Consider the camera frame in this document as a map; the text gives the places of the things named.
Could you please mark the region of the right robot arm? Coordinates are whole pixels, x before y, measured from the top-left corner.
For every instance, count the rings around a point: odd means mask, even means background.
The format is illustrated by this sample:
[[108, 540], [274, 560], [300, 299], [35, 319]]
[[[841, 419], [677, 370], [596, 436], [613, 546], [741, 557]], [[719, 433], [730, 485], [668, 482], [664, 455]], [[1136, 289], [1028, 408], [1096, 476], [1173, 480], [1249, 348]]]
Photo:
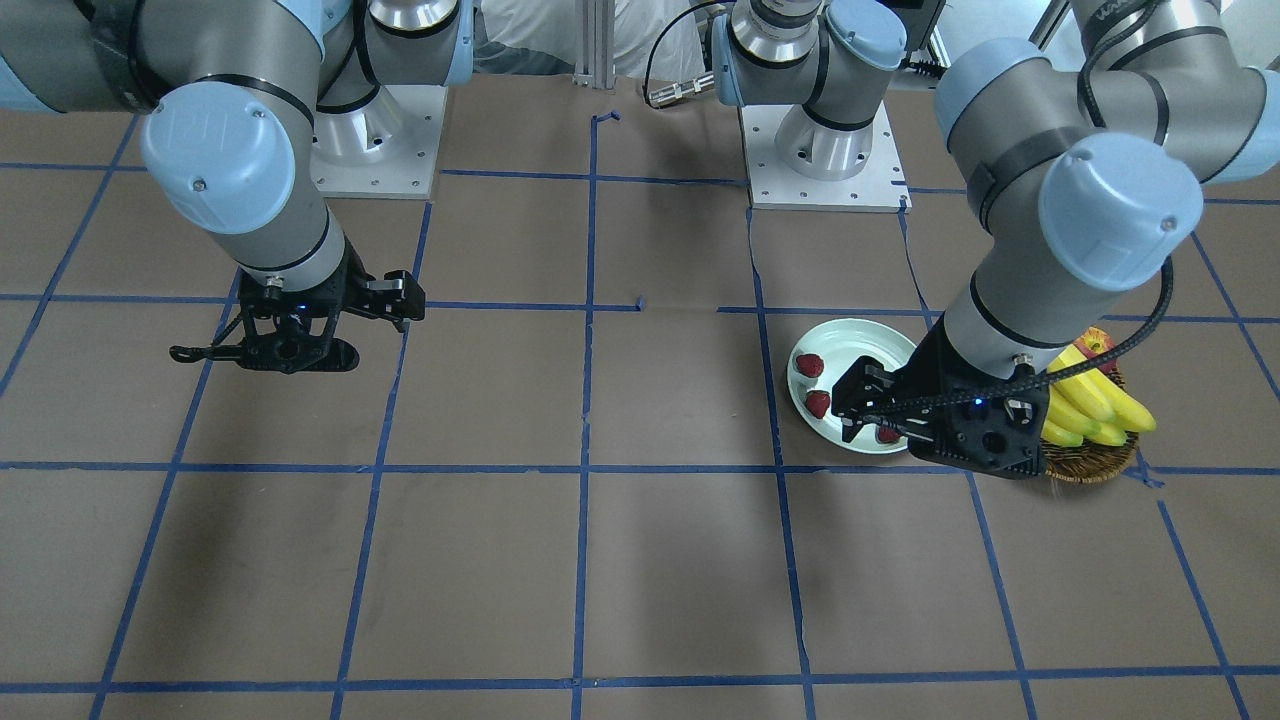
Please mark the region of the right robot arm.
[[145, 165], [173, 208], [239, 268], [239, 311], [178, 363], [256, 372], [349, 372], [343, 313], [424, 319], [410, 272], [367, 273], [311, 176], [328, 138], [392, 85], [451, 86], [474, 73], [471, 1], [5, 1], [3, 106], [143, 118]]

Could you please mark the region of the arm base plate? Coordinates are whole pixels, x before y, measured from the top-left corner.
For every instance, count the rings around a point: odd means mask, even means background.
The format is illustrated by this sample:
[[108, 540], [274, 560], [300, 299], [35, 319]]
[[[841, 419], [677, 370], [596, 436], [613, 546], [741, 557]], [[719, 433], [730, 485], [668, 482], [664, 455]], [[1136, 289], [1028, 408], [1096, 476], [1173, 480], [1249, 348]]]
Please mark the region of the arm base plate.
[[360, 102], [321, 108], [310, 176], [326, 199], [428, 200], [449, 90], [381, 86]]
[[860, 129], [818, 124], [800, 105], [740, 110], [751, 205], [788, 211], [910, 211], [884, 108]]

